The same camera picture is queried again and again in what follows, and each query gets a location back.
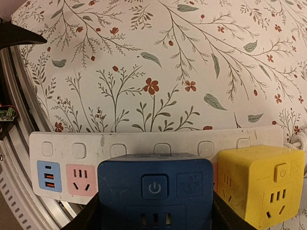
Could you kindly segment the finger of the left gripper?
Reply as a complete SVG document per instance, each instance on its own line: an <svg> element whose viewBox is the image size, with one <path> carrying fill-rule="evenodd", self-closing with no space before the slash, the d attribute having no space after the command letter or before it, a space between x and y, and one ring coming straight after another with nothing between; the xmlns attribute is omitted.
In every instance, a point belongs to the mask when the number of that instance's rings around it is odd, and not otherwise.
<svg viewBox="0 0 307 230"><path fill-rule="evenodd" d="M0 48L4 49L17 45L40 45L47 40L37 33L16 26L11 22L0 21Z"/></svg>

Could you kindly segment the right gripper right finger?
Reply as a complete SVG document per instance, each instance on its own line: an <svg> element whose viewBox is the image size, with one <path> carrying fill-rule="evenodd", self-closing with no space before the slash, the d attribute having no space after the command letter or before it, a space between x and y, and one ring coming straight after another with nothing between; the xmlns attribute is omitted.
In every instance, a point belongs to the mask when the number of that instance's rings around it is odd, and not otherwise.
<svg viewBox="0 0 307 230"><path fill-rule="evenodd" d="M214 193L213 230L256 230L256 228L243 220L217 193Z"/></svg>

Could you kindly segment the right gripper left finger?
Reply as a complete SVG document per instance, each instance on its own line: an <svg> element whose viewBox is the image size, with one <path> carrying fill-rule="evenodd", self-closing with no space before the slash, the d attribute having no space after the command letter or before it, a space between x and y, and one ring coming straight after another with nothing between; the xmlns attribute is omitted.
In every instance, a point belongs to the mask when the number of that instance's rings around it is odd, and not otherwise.
<svg viewBox="0 0 307 230"><path fill-rule="evenodd" d="M100 230L100 205L96 194L82 211L61 230Z"/></svg>

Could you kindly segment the yellow cube socket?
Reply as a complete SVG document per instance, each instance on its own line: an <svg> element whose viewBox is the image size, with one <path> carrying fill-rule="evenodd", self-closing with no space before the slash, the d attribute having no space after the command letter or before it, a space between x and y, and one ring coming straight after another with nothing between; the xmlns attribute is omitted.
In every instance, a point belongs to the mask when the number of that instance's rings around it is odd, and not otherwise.
<svg viewBox="0 0 307 230"><path fill-rule="evenodd" d="M259 230L293 218L299 211L305 153L299 149L253 146L218 153L217 194Z"/></svg>

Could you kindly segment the white multi-switch power strip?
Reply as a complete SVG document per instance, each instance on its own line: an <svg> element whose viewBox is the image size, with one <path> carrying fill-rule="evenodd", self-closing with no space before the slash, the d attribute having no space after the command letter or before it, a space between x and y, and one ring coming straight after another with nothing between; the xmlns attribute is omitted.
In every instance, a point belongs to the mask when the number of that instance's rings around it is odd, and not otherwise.
<svg viewBox="0 0 307 230"><path fill-rule="evenodd" d="M303 128L289 142L277 126L145 133L33 132L29 138L33 191L38 196L86 204L97 193L97 167L119 156L190 153L217 164L222 150L257 145L306 150Z"/></svg>

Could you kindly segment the blue cube socket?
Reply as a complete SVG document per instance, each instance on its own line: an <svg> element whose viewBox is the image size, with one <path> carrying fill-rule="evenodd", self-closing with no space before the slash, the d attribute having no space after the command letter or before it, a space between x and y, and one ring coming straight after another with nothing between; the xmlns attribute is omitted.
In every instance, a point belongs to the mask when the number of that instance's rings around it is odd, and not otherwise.
<svg viewBox="0 0 307 230"><path fill-rule="evenodd" d="M190 153L130 154L99 164L104 230L209 230L213 165Z"/></svg>

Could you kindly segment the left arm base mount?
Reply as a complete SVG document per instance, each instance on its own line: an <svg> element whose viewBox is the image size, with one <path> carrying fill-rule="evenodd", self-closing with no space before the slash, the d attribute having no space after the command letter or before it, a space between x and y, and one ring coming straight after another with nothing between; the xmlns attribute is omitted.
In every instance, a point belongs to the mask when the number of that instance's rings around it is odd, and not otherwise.
<svg viewBox="0 0 307 230"><path fill-rule="evenodd" d="M0 139L8 135L11 128L14 126L14 120L18 115L17 108L12 105L0 104Z"/></svg>

